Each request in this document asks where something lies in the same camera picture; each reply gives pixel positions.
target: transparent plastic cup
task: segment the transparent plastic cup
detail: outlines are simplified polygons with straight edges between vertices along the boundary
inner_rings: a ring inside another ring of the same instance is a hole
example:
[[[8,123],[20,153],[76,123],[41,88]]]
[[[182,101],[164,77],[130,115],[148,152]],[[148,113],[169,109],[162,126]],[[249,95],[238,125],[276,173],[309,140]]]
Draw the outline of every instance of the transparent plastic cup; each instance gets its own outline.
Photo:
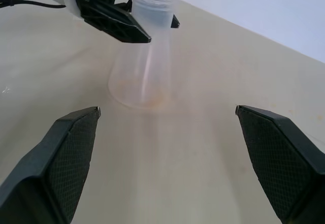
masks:
[[[133,0],[132,15],[152,37],[149,44],[125,44],[108,88],[122,104],[153,108],[170,98],[172,0]]]

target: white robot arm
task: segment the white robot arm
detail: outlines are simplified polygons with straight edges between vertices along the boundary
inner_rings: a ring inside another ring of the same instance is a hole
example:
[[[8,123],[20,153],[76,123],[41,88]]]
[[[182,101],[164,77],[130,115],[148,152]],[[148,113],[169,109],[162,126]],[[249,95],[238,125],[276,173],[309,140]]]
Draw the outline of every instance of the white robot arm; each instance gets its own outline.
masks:
[[[68,8],[74,15],[125,43],[149,43],[151,37],[132,17],[132,0],[115,4],[115,0],[54,0],[59,5],[49,5],[30,0],[0,0],[1,8],[19,4],[31,4],[49,8]],[[172,28],[178,28],[174,16]]]

